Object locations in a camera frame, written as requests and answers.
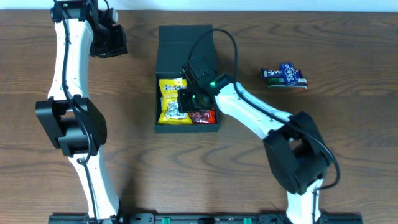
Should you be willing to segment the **red Hacks candy bag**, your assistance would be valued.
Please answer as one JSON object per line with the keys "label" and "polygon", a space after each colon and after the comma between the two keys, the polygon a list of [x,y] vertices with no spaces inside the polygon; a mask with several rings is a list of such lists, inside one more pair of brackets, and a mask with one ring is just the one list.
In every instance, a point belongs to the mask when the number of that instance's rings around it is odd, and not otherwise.
{"label": "red Hacks candy bag", "polygon": [[214,110],[192,112],[188,115],[193,124],[216,124],[216,113]]}

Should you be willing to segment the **yellow candy bag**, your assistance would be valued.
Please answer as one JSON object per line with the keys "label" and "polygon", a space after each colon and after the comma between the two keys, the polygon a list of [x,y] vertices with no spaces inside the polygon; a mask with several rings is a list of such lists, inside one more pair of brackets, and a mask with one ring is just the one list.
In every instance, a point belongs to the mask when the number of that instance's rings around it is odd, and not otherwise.
{"label": "yellow candy bag", "polygon": [[191,125],[193,124],[187,113],[179,111],[178,91],[187,88],[187,81],[183,78],[160,79],[162,94],[162,109],[157,124],[159,125]]}

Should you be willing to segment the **black gift box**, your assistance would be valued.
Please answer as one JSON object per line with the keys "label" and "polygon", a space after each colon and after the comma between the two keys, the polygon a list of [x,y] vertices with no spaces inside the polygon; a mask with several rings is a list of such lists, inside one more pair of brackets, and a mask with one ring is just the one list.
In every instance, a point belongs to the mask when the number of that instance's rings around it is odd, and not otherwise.
{"label": "black gift box", "polygon": [[155,121],[156,133],[210,133],[220,129],[219,114],[215,124],[160,125],[161,114],[159,80],[163,78],[182,78],[182,65],[187,61],[191,49],[193,56],[199,55],[212,70],[217,69],[216,51],[213,35],[200,38],[213,26],[207,25],[168,25],[159,27],[159,43],[155,66]]}

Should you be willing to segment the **blue chocolate bar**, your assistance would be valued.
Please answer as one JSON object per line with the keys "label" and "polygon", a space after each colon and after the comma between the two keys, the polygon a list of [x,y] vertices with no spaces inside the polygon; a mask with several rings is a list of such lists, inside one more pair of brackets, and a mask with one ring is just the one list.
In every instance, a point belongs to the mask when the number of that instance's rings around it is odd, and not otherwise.
{"label": "blue chocolate bar", "polygon": [[[301,70],[295,70],[297,78],[303,78]],[[268,70],[265,68],[261,69],[261,78],[284,78],[281,70]]]}

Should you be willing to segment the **green candy bar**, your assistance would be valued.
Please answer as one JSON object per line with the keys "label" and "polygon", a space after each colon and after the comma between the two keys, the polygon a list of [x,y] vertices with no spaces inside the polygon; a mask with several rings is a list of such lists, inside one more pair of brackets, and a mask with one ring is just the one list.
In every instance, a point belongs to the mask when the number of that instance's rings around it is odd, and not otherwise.
{"label": "green candy bar", "polygon": [[269,88],[308,88],[305,78],[299,78],[297,82],[285,82],[283,78],[268,78],[267,85]]}

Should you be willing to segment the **dark blue Eclipse gum pack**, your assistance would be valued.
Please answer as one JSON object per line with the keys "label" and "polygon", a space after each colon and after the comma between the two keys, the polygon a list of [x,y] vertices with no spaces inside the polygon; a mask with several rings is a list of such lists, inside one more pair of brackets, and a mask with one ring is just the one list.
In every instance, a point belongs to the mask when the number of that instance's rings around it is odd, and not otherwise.
{"label": "dark blue Eclipse gum pack", "polygon": [[296,77],[296,72],[292,63],[288,62],[280,64],[280,70],[282,71],[282,74],[285,75],[283,78],[285,85],[294,85],[298,82],[298,78]]}

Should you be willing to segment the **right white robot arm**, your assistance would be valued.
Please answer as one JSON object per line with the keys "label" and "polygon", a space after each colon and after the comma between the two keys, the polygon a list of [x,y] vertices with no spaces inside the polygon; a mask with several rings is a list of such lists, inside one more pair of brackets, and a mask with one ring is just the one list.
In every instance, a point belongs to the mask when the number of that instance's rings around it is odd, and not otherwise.
{"label": "right white robot arm", "polygon": [[182,65],[182,74],[187,88],[178,92],[179,110],[191,113],[215,106],[245,125],[262,140],[271,172],[287,192],[288,220],[319,221],[319,193],[333,158],[313,119],[271,107],[228,74],[217,75],[199,56]]}

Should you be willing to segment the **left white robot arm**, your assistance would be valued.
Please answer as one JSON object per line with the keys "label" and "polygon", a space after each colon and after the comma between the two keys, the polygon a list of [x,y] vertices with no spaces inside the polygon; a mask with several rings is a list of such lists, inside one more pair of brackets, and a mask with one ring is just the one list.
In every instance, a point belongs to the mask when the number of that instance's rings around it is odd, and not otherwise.
{"label": "left white robot arm", "polygon": [[101,10],[93,0],[55,1],[50,15],[57,35],[55,72],[35,113],[54,148],[75,168],[88,213],[53,214],[49,223],[129,223],[106,167],[106,120],[88,91],[89,58],[127,53],[124,29],[113,8]]}

